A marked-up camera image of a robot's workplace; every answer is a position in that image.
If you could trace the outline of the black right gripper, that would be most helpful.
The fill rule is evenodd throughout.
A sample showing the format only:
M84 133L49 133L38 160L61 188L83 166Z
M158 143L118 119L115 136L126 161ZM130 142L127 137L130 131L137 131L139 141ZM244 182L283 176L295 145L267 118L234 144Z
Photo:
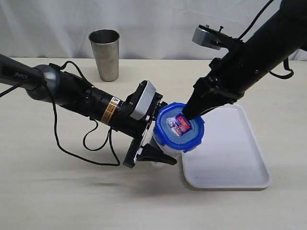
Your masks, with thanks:
M244 95L237 79L243 69L237 57L244 43L238 39L209 39L196 43L217 50L226 48L228 53L223 58L214 58L209 64L210 72L194 84L194 91L182 110L187 119L194 119L225 104L233 104Z

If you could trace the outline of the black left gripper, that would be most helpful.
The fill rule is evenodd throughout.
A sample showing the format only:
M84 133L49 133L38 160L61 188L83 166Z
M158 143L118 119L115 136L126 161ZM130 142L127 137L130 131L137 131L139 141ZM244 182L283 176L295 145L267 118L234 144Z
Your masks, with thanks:
M161 149L157 149L149 143L144 144L146 134L152 122L157 119L158 112L168 105L168 103L161 101L163 96L157 92L155 93L146 115L140 120L135 120L130 117L144 87L145 81L142 81L136 91L130 94L119 106L118 111L112 118L112 128L115 131L132 137L132 142L123 161L123 165L133 168L137 161L151 161L175 165L177 164L175 158L165 154Z

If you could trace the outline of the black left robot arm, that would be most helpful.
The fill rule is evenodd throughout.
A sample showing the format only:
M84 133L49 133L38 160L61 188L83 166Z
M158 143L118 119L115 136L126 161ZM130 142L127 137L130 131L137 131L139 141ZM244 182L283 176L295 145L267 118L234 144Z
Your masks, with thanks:
M142 81L135 92L121 100L96 88L81 72L72 74L65 71L65 66L53 63L30 67L6 56L0 57L0 81L10 90L23 88L34 100L60 106L131 137L123 161L129 168L137 161L177 163L156 144L144 143L151 123L166 106L150 81Z

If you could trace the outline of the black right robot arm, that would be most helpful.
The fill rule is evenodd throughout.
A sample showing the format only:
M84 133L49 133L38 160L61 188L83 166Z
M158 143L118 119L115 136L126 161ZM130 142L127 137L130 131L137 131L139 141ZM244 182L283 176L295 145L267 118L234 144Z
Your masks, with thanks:
M307 48L307 2L283 0L278 11L269 18L246 42L233 38L208 26L196 27L192 41L200 46L228 53L214 58L210 72L194 84L183 114L189 120L225 104L234 104L245 92L295 51Z

